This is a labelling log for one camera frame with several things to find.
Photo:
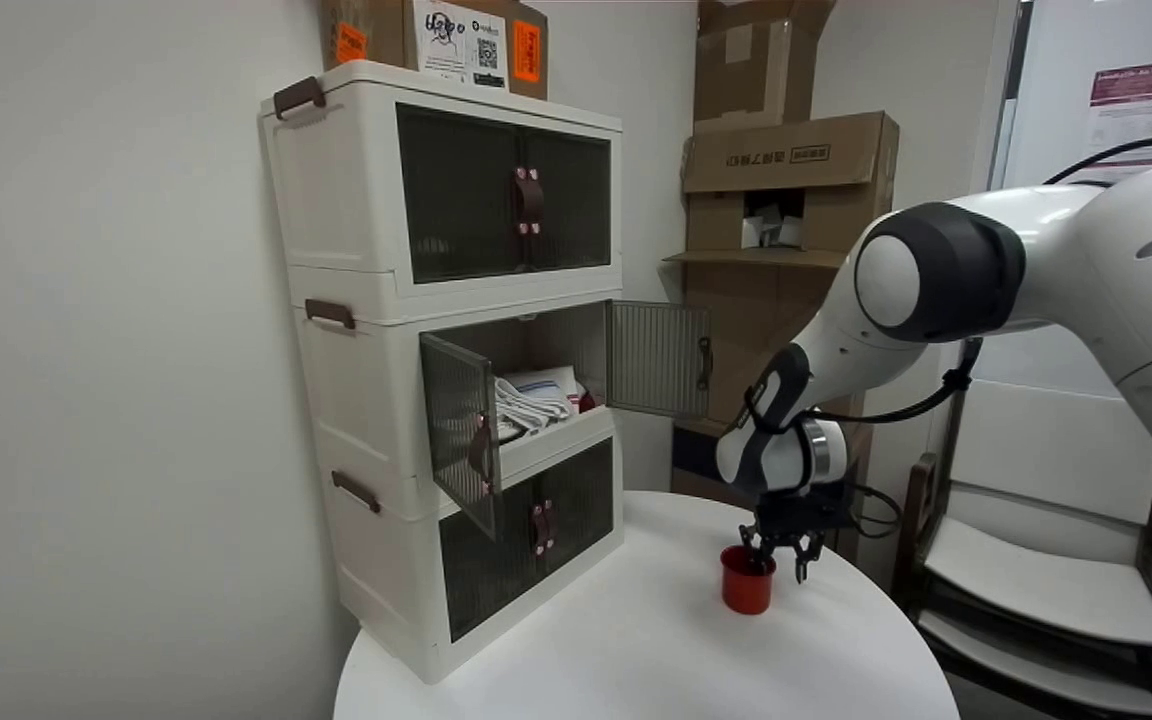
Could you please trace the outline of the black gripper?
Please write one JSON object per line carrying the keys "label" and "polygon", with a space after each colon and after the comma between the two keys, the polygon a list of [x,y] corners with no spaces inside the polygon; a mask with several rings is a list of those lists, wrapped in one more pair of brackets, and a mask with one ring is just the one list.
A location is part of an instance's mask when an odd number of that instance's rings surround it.
{"label": "black gripper", "polygon": [[737,535],[747,552],[794,544],[794,584],[804,584],[812,578],[812,563],[818,560],[818,535],[841,527],[844,517],[848,494],[841,483],[812,483],[809,494],[769,494],[755,505],[755,525],[741,525]]}

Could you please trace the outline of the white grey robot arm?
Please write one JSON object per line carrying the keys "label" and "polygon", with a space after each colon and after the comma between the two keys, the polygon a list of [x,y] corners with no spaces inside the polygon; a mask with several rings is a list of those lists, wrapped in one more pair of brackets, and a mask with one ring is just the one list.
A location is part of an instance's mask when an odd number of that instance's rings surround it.
{"label": "white grey robot arm", "polygon": [[755,497],[741,534],[751,563],[817,556],[794,508],[841,502],[812,442],[851,423],[844,395],[931,345],[1027,328],[1072,331],[1152,435],[1152,167],[1109,190],[1033,186],[874,215],[715,442],[721,477]]}

